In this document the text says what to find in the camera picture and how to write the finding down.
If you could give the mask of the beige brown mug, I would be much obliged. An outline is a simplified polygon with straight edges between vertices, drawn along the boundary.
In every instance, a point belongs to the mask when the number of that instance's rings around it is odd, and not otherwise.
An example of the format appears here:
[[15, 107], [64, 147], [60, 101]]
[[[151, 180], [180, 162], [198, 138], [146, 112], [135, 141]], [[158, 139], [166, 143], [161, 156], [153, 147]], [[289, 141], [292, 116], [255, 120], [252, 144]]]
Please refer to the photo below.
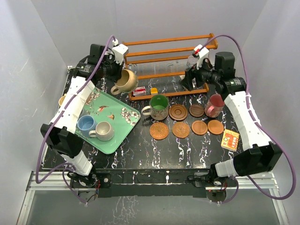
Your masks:
[[123, 69], [121, 78], [111, 88], [111, 93], [117, 95], [120, 93], [130, 93], [138, 87], [138, 77], [130, 70]]

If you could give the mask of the maroon speckled mug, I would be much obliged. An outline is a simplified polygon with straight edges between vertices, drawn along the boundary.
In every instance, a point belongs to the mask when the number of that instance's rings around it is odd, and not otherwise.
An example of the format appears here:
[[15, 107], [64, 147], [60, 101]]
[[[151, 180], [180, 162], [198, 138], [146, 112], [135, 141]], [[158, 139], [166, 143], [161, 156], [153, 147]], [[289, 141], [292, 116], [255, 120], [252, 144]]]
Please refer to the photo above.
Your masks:
[[216, 118], [221, 113], [224, 106], [225, 102], [223, 101], [221, 95], [214, 94], [209, 98], [204, 108], [204, 113], [210, 118]]

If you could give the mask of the green floral mug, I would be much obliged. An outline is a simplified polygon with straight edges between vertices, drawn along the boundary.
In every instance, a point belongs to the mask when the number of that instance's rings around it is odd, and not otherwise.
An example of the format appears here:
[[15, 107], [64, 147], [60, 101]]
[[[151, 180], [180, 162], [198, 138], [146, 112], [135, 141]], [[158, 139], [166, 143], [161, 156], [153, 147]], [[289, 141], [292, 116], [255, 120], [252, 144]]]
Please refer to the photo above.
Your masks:
[[154, 120], [164, 120], [168, 116], [169, 99], [164, 95], [154, 95], [150, 99], [150, 105], [141, 110], [142, 115], [150, 116]]

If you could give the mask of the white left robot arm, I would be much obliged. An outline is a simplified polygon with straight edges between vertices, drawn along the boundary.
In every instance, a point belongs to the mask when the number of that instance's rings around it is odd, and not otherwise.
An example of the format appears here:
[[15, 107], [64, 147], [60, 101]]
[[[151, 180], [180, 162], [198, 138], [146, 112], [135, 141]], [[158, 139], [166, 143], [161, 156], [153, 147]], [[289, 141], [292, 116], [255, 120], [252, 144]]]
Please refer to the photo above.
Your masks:
[[40, 132], [42, 144], [59, 153], [75, 173], [81, 175], [80, 181], [87, 187], [96, 184], [97, 176], [91, 172], [92, 164], [82, 151], [83, 140], [75, 134], [86, 100], [96, 84], [103, 77], [112, 82], [121, 78], [128, 47], [113, 43], [110, 49], [104, 45], [92, 44], [88, 56], [81, 59], [72, 70], [70, 87], [62, 106], [50, 121], [43, 124]]

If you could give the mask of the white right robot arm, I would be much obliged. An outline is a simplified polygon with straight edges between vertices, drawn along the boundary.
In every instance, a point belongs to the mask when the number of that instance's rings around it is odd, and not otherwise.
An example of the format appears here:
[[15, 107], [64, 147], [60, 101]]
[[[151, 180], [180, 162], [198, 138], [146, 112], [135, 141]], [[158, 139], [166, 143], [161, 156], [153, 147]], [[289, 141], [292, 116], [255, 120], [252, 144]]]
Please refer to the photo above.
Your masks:
[[225, 105], [230, 110], [242, 140], [243, 152], [233, 159], [212, 164], [209, 171], [209, 181], [214, 186], [220, 186], [226, 177], [247, 176], [271, 171], [280, 156], [281, 149], [255, 124], [258, 120], [250, 114], [246, 103], [246, 82], [235, 76], [232, 52], [218, 52], [215, 55], [215, 65], [209, 61], [209, 51], [206, 48], [196, 48], [193, 57], [197, 63], [185, 71], [181, 85], [192, 90], [196, 81], [197, 87], [204, 83], [215, 85], [215, 90], [221, 95]]

